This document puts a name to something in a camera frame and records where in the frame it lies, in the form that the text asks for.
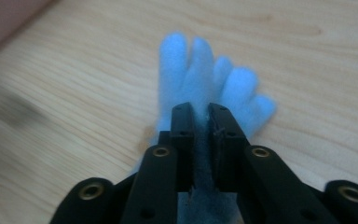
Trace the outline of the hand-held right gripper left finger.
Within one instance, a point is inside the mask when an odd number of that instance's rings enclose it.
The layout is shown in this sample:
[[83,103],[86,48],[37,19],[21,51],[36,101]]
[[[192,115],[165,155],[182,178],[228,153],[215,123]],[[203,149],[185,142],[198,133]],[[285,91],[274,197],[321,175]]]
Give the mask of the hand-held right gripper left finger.
[[194,185],[191,104],[173,107],[171,128],[159,133],[134,176],[120,224],[176,224],[178,194]]

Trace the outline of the blue glove with grey cuff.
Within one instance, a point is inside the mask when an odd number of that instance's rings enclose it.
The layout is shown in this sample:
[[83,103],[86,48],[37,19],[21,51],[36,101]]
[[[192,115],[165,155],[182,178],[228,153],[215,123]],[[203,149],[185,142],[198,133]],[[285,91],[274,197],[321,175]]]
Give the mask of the blue glove with grey cuff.
[[234,193],[213,186],[208,143],[208,104],[229,109],[250,138],[273,116],[276,103],[256,91],[258,77],[251,69],[235,66],[226,56],[215,58],[201,38],[187,44],[181,33],[167,35],[159,48],[159,118],[156,130],[171,128],[172,108],[189,102],[196,125],[192,164],[196,187],[178,196],[177,224],[237,224],[240,219]]

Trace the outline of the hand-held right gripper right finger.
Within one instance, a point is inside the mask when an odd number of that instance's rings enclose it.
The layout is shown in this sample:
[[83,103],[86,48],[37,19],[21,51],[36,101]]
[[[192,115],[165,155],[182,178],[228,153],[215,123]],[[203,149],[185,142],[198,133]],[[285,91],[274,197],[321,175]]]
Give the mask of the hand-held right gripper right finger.
[[277,153],[248,142],[228,108],[210,104],[208,111],[213,181],[237,194],[245,224],[338,224]]

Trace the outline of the pink basin with grey rim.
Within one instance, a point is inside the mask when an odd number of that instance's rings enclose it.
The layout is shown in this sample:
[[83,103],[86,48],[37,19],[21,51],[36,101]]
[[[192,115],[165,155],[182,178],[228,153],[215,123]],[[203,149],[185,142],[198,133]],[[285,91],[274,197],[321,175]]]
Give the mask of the pink basin with grey rim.
[[0,0],[0,44],[55,0]]

